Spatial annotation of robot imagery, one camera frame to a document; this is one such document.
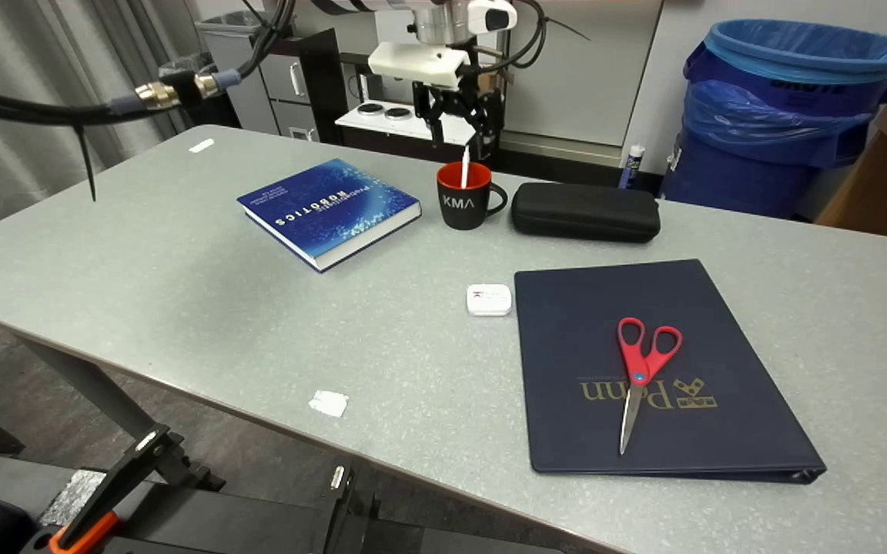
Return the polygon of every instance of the blue book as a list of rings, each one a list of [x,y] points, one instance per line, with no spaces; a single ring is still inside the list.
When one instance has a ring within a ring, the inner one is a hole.
[[[420,200],[326,159],[268,188],[236,198],[253,223],[288,244],[314,272],[420,219]]]

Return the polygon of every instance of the binder cover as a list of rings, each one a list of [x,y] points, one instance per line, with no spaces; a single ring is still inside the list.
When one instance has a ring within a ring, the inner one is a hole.
[[[791,482],[827,471],[699,262],[522,272],[513,296],[532,471]],[[628,313],[681,326],[684,348],[619,454]]]
[[[318,163],[257,188],[236,198],[236,204],[314,272],[326,272],[420,219],[416,198],[375,183],[346,159]]]

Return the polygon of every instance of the red scissors handle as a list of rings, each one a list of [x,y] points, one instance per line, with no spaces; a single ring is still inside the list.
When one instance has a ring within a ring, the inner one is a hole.
[[[678,326],[655,326],[650,354],[644,354],[644,334],[648,322],[638,318],[619,319],[619,348],[630,387],[648,387],[684,344],[684,333]]]

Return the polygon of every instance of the case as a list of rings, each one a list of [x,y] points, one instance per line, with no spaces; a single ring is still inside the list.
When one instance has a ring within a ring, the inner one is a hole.
[[[648,191],[526,183],[510,200],[524,233],[648,244],[659,233],[659,204]]]

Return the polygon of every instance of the trash bin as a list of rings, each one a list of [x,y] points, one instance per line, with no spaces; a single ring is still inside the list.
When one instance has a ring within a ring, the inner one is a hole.
[[[887,38],[808,21],[722,21],[684,77],[684,138],[666,198],[791,215],[821,170],[853,163],[866,147],[887,97]]]

